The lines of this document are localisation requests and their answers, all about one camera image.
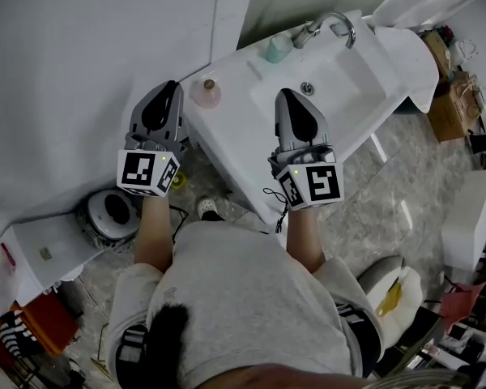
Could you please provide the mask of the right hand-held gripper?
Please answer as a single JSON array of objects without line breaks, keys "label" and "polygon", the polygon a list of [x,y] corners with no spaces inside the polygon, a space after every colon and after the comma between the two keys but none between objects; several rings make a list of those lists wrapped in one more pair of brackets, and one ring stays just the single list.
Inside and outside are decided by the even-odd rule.
[{"label": "right hand-held gripper", "polygon": [[291,209],[321,207],[344,199],[343,165],[329,145],[325,117],[302,94],[282,89],[275,98],[275,136],[282,149],[268,161]]}]

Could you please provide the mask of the translucent pink bottle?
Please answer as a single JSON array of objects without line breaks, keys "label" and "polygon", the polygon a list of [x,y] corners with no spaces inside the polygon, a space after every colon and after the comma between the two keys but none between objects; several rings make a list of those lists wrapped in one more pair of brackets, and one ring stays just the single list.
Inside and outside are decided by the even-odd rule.
[{"label": "translucent pink bottle", "polygon": [[199,107],[214,109],[220,98],[220,87],[213,79],[197,80],[191,85],[190,99]]}]

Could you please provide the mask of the person's left forearm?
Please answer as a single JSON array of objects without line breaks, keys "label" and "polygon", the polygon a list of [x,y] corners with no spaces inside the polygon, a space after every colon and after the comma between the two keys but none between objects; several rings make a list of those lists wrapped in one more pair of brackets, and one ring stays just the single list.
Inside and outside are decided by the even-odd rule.
[{"label": "person's left forearm", "polygon": [[167,198],[146,197],[134,242],[134,262],[165,273],[173,261],[173,232]]}]

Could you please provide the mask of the white bathroom sink with faucet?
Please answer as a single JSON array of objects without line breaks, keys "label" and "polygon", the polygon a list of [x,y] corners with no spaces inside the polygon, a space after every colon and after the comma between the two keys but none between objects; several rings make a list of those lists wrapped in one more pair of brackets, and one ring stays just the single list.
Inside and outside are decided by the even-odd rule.
[{"label": "white bathroom sink with faucet", "polygon": [[[314,86],[311,102],[325,116],[338,161],[345,161],[402,103],[408,88],[359,11],[347,17],[356,29],[348,49],[326,19],[320,34],[279,63],[265,59],[268,40],[213,62],[182,83],[183,120],[190,142],[200,147],[234,193],[236,200],[264,223],[272,224],[281,203],[265,188],[276,189],[268,157],[277,148],[275,97],[280,89]],[[221,98],[214,109],[190,99],[197,80],[213,79]]]}]

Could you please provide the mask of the teal plastic cup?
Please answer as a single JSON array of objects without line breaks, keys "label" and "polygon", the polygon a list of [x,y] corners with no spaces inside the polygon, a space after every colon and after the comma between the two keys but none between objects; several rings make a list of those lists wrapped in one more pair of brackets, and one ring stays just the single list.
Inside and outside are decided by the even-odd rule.
[{"label": "teal plastic cup", "polygon": [[293,43],[289,36],[276,34],[269,40],[265,59],[270,63],[279,63],[288,56],[292,49]]}]

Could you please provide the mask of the chrome faucet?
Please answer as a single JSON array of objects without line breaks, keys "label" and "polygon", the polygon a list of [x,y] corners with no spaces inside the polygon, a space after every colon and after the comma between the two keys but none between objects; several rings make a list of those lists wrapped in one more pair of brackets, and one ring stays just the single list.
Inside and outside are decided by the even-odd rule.
[{"label": "chrome faucet", "polygon": [[351,20],[344,14],[337,11],[326,11],[321,13],[309,24],[305,25],[293,38],[292,43],[296,49],[303,49],[305,44],[313,37],[316,37],[320,31],[323,22],[328,18],[339,20],[347,29],[347,42],[345,46],[351,49],[356,43],[356,29]]}]

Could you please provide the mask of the person's white clog shoe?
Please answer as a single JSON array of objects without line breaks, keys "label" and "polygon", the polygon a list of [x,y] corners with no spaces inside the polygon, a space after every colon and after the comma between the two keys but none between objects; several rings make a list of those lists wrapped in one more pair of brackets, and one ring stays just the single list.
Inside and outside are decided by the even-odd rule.
[{"label": "person's white clog shoe", "polygon": [[198,217],[201,219],[201,215],[204,212],[207,212],[207,211],[210,211],[210,210],[217,212],[217,206],[215,204],[215,201],[212,198],[204,196],[204,197],[199,199],[197,206],[196,206],[196,210],[197,210],[197,213],[198,213]]}]

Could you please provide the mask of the white curved panel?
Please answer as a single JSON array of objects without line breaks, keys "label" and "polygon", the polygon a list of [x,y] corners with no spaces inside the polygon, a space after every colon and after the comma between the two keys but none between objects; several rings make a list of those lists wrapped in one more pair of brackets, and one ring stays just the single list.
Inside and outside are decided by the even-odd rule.
[{"label": "white curved panel", "polygon": [[437,64],[427,45],[406,28],[377,27],[375,35],[409,89],[409,99],[421,113],[427,114],[439,81]]}]

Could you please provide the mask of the small cardboard box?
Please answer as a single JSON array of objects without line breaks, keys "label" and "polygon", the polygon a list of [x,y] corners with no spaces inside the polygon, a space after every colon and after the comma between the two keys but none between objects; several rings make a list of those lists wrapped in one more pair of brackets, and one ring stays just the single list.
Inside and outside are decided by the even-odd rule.
[{"label": "small cardboard box", "polygon": [[448,78],[452,71],[451,55],[441,36],[436,31],[426,32],[422,40],[433,55],[441,75]]}]

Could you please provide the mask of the white box appliance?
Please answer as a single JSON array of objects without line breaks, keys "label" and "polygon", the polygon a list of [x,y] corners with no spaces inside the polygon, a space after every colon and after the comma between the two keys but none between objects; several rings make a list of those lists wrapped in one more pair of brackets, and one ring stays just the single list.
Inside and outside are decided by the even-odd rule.
[{"label": "white box appliance", "polygon": [[445,265],[473,272],[486,242],[486,170],[469,172],[441,227]]}]

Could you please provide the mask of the yellow cloth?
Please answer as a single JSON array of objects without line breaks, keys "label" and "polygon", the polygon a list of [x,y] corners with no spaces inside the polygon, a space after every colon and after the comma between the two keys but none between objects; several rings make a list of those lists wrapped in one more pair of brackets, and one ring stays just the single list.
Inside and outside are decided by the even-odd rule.
[{"label": "yellow cloth", "polygon": [[401,284],[396,281],[386,293],[384,299],[380,303],[380,305],[376,308],[376,314],[378,317],[384,317],[389,312],[394,310],[399,300],[402,297],[402,287]]}]

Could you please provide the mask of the white cushioned chair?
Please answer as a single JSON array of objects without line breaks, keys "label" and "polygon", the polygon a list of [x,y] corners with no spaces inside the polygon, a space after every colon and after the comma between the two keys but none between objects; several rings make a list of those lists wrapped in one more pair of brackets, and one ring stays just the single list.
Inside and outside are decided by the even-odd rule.
[{"label": "white cushioned chair", "polygon": [[[380,318],[376,308],[396,281],[401,284],[402,297],[394,310]],[[359,276],[358,282],[380,323],[384,347],[393,346],[412,325],[424,299],[419,273],[406,265],[402,256],[392,255],[376,261]]]}]

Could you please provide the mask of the orange box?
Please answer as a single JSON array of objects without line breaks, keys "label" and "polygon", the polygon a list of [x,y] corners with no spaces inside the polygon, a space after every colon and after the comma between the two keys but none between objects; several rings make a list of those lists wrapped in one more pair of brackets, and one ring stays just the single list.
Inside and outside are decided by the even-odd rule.
[{"label": "orange box", "polygon": [[55,293],[41,294],[22,311],[30,332],[51,355],[63,354],[79,329]]}]

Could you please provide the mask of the red cloth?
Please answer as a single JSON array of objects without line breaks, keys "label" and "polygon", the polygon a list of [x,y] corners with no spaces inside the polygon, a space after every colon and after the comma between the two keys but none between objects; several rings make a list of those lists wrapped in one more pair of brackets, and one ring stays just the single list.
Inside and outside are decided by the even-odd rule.
[{"label": "red cloth", "polygon": [[446,334],[454,324],[470,316],[485,285],[486,281],[477,285],[454,284],[453,289],[442,296],[439,315],[444,320]]}]

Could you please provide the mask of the black white striped fabric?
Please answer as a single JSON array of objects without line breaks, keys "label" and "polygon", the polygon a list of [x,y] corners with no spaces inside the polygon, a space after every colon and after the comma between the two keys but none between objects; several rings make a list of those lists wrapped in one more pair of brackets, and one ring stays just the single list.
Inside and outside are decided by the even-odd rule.
[{"label": "black white striped fabric", "polygon": [[0,340],[5,349],[16,358],[38,353],[39,344],[21,318],[22,310],[13,310],[1,317]]}]

